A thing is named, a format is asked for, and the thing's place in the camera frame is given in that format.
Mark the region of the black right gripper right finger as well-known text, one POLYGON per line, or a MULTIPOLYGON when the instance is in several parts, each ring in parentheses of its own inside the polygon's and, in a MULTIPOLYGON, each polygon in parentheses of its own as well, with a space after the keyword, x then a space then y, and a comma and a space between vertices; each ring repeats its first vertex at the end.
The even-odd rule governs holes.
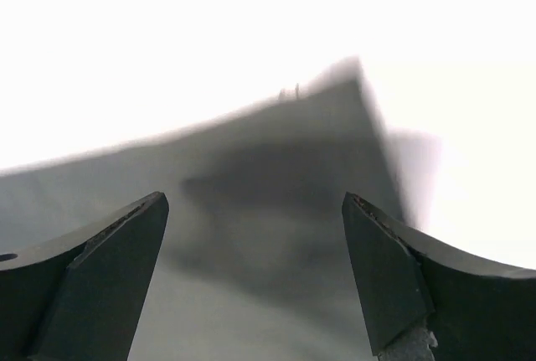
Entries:
POLYGON ((342 214, 376 358, 534 359, 534 270, 457 249, 353 193, 342 214))

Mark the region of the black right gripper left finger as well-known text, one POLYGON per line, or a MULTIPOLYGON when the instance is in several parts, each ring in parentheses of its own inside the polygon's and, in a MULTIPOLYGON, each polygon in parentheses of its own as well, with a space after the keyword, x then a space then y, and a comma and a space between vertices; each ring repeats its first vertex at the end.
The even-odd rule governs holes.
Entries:
POLYGON ((168 220, 155 192, 1 255, 3 360, 126 360, 168 220))

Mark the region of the dark grey t shirt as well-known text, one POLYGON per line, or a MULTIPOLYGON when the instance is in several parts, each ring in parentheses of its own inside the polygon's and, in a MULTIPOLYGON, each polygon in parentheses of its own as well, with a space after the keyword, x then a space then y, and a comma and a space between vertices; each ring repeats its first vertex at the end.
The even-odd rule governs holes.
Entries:
POLYGON ((1 178, 18 250, 151 193, 170 212, 133 360, 369 360, 346 193, 397 218, 441 145, 387 132, 357 60, 311 90, 181 137, 1 178))

